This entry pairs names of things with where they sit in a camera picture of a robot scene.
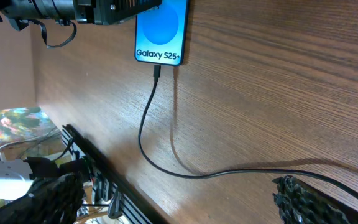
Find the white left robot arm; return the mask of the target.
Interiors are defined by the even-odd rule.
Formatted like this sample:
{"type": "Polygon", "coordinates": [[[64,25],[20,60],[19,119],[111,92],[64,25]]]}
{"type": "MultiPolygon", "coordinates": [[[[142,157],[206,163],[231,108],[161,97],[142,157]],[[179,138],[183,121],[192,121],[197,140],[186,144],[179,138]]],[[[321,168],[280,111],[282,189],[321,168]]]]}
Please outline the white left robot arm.
{"type": "Polygon", "coordinates": [[[161,0],[0,0],[0,22],[6,16],[18,31],[27,21],[39,19],[52,19],[64,26],[70,20],[108,26],[161,4],[161,0]]]}

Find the blue Galaxy smartphone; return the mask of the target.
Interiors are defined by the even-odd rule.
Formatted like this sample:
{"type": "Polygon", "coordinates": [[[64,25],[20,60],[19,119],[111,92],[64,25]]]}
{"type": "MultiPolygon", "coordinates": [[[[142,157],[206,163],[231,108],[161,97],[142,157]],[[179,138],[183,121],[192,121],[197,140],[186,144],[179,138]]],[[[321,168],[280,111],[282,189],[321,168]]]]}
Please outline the blue Galaxy smartphone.
{"type": "Polygon", "coordinates": [[[184,61],[189,0],[162,0],[136,18],[134,57],[138,62],[179,66],[184,61]]]}

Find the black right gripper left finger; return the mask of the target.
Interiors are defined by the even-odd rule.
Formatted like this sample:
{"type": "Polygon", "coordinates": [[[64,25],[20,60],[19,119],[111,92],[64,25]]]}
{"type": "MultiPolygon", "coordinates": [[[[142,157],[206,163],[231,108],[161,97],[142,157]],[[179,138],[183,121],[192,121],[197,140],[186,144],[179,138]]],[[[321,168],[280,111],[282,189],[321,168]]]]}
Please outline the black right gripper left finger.
{"type": "Polygon", "coordinates": [[[84,195],[82,176],[65,174],[1,207],[0,224],[72,224],[84,195]]]}

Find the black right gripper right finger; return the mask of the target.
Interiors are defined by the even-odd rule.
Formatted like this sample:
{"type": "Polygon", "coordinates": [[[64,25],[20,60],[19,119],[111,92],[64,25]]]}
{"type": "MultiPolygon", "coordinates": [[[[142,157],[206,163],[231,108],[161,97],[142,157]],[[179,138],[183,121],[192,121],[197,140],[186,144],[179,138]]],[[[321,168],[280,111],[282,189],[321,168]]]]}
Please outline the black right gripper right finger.
{"type": "Polygon", "coordinates": [[[273,179],[273,194],[284,224],[358,224],[358,211],[287,175],[273,179]]]}

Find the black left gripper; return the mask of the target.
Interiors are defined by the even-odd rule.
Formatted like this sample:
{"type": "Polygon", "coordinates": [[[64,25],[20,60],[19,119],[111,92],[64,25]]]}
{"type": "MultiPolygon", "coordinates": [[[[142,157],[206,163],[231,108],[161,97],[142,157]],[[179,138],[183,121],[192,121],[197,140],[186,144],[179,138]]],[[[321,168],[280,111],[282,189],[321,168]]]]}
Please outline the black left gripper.
{"type": "Polygon", "coordinates": [[[111,25],[159,7],[162,0],[74,0],[73,3],[78,23],[111,25]]]}

